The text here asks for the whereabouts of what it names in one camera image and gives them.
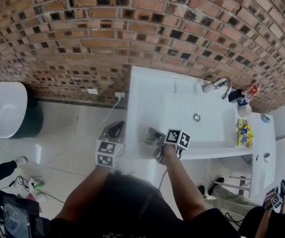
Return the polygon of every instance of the metal rod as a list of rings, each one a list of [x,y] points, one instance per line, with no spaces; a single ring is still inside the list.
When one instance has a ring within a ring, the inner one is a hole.
[[[243,187],[247,187],[248,185],[251,185],[251,182],[250,182],[250,181],[247,182],[247,183],[245,183],[245,184],[243,185]]]
[[[242,189],[242,190],[246,190],[246,191],[250,191],[250,189],[251,189],[251,188],[235,186],[235,185],[231,185],[231,184],[227,184],[227,183],[222,183],[222,182],[218,182],[218,181],[214,181],[213,183],[218,184],[218,185],[222,185],[222,186],[226,186],[226,187],[230,187],[230,188]]]
[[[230,176],[230,178],[238,179],[238,180],[251,180],[250,178],[245,178],[245,177],[233,177],[233,176]]]

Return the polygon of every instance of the tiled floor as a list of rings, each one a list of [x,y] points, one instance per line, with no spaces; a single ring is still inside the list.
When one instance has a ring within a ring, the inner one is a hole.
[[[44,112],[44,125],[37,137],[0,139],[0,163],[18,156],[26,156],[30,161],[27,166],[2,180],[0,188],[8,186],[20,174],[26,179],[41,177],[45,182],[41,190],[65,201],[69,193],[95,167],[95,143],[102,130],[97,130],[97,126],[105,119],[110,109],[48,102],[40,104]],[[122,119],[126,119],[126,111],[113,110],[104,125]],[[185,160],[182,163],[197,185],[204,184],[209,187],[214,178],[228,177],[230,174],[229,170],[222,166],[220,159]],[[133,160],[126,157],[118,168],[125,174],[148,180],[157,187],[165,171],[165,167],[154,160]],[[18,193],[22,191],[22,187],[7,188],[5,191]],[[177,216],[180,216],[167,175],[161,192]],[[41,207],[41,216],[51,219],[60,211],[62,203],[48,198],[41,203]]]

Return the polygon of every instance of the snack package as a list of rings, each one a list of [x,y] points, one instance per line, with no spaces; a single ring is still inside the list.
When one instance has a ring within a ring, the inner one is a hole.
[[[239,119],[237,121],[238,127],[238,142],[237,146],[246,146],[247,148],[252,147],[252,140],[254,138],[254,134],[251,126],[247,123],[247,120]]]

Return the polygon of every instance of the faucet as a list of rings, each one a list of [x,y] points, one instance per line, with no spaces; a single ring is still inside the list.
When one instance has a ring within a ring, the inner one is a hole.
[[[227,84],[227,91],[222,95],[222,99],[224,100],[230,94],[231,89],[232,89],[232,81],[229,77],[224,77],[214,83],[210,83],[204,86],[202,90],[204,93],[208,93],[211,90],[219,89],[221,86],[224,86],[226,84]]]

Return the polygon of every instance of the electrical cord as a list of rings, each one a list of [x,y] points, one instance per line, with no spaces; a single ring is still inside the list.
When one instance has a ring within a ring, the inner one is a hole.
[[[114,108],[120,103],[121,100],[122,100],[121,98],[118,98],[118,102],[112,107],[112,109],[111,109],[110,112],[108,113],[107,117],[98,125],[98,127],[97,127],[94,131],[88,133],[86,136],[89,136],[89,135],[91,135],[91,134],[94,134],[95,132],[97,132],[97,131],[101,128],[101,126],[103,125],[103,123],[108,119],[108,117],[111,115],[111,113],[112,113],[112,111],[114,110]],[[74,147],[75,145],[79,144],[80,142],[82,142],[82,141],[85,140],[85,139],[86,139],[86,138],[84,137],[84,138],[82,138],[79,142],[75,142],[75,143],[73,144],[73,147]],[[67,151],[56,155],[56,156],[45,166],[44,174],[43,174],[42,176],[40,176],[40,177],[35,177],[35,178],[43,178],[43,177],[45,176],[46,172],[47,172],[47,167],[55,160],[56,157],[65,154]]]
[[[37,191],[40,192],[40,193],[46,194],[46,195],[48,195],[49,197],[51,197],[51,198],[53,198],[53,199],[55,199],[55,200],[57,200],[57,201],[59,201],[59,202],[65,204],[65,202],[58,200],[57,198],[55,198],[55,197],[49,195],[48,193],[45,193],[45,192],[43,192],[43,191],[40,191],[39,189],[37,189]]]
[[[228,221],[235,223],[239,228],[241,227],[238,223],[242,222],[243,220],[238,220],[238,221],[234,220],[233,217],[228,212],[225,213],[225,217]]]
[[[16,182],[17,182],[17,184],[23,186],[24,189],[25,189],[27,192],[30,191],[30,186],[29,186],[28,180],[25,179],[25,178],[23,178],[22,176],[17,176],[16,179],[13,180],[13,181],[9,184],[8,187],[0,188],[0,190],[5,189],[5,188],[10,188],[10,187],[12,187]],[[38,190],[38,189],[37,189],[37,191],[39,191],[40,193],[46,194],[46,195],[48,195],[49,197],[51,197],[51,198],[53,198],[53,199],[55,199],[55,200],[57,200],[57,201],[59,201],[59,202],[61,202],[61,203],[64,204],[64,202],[62,202],[62,201],[58,200],[57,198],[55,198],[55,197],[49,195],[48,193],[45,193],[45,192],[40,191],[40,190]]]
[[[16,179],[13,180],[13,181],[9,184],[8,187],[0,188],[0,190],[1,190],[1,189],[5,189],[5,188],[10,188],[10,187],[13,186],[16,182],[17,182],[17,184],[22,185],[22,186],[25,188],[25,190],[26,190],[27,192],[30,191],[29,182],[28,182],[25,178],[23,178],[22,176],[16,177]]]
[[[180,159],[181,158],[181,152],[182,152],[182,150],[179,150],[179,158],[178,159]],[[162,186],[162,182],[163,182],[163,179],[164,179],[164,177],[165,177],[165,175],[166,175],[166,173],[168,172],[168,169],[166,169],[166,171],[163,173],[163,175],[162,175],[162,178],[161,178],[161,181],[160,181],[160,185],[159,185],[159,190],[160,190],[160,188],[161,188],[161,186]]]

